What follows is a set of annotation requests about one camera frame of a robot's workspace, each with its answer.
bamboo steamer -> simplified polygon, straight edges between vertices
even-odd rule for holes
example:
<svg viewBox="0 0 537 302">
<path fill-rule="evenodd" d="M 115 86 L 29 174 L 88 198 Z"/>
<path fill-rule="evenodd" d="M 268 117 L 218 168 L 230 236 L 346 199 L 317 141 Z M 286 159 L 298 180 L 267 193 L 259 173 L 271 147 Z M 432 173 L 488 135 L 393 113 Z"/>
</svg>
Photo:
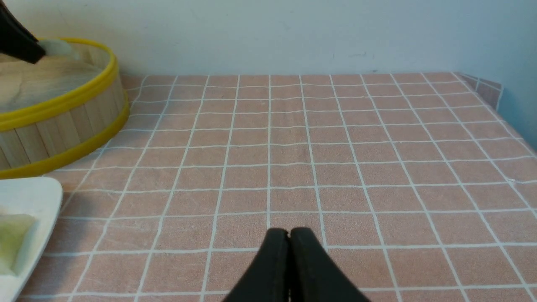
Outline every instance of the bamboo steamer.
<svg viewBox="0 0 537 302">
<path fill-rule="evenodd" d="M 9 97 L 6 94 L 17 93 L 13 87 L 18 85 L 58 94 L 53 83 L 66 78 L 66 70 L 73 73 L 67 77 L 70 81 L 80 82 L 74 89 L 44 102 L 36 100 L 30 106 L 18 108 L 18 104 L 11 111 L 0 110 L 0 179 L 39 176 L 66 166 L 114 137 L 128 119 L 127 94 L 112 51 L 93 41 L 63 40 L 79 53 L 80 64 L 92 66 L 85 72 L 95 72 L 93 75 L 77 75 L 73 70 L 76 66 L 59 68 L 66 63 L 61 61 L 64 59 L 44 58 L 35 66 L 22 66 L 20 61 L 0 54 L 0 70 L 10 75 L 0 90 L 4 99 Z M 11 70 L 15 63 L 18 70 L 24 70 L 22 78 Z M 32 100 L 31 94 L 25 97 Z"/>
</svg>

black tongs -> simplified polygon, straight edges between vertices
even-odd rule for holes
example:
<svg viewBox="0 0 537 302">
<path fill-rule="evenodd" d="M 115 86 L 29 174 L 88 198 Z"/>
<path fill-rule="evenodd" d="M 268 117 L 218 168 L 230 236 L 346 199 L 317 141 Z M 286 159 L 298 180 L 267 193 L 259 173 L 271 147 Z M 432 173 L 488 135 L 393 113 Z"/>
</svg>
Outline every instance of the black tongs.
<svg viewBox="0 0 537 302">
<path fill-rule="evenodd" d="M 270 228 L 223 302 L 371 302 L 339 270 L 310 228 Z"/>
<path fill-rule="evenodd" d="M 38 40 L 11 14 L 0 0 L 0 53 L 35 64 L 45 56 Z"/>
</svg>

white wall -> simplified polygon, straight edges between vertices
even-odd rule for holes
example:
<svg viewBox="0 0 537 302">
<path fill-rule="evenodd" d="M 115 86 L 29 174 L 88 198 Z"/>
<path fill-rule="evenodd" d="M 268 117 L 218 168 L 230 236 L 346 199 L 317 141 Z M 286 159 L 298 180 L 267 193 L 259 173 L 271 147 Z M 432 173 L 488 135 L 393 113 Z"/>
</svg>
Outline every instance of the white wall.
<svg viewBox="0 0 537 302">
<path fill-rule="evenodd" d="M 133 74 L 459 70 L 504 83 L 523 109 L 537 103 L 537 85 L 519 82 L 537 79 L 535 0 L 5 3 L 35 34 L 109 45 Z"/>
</svg>

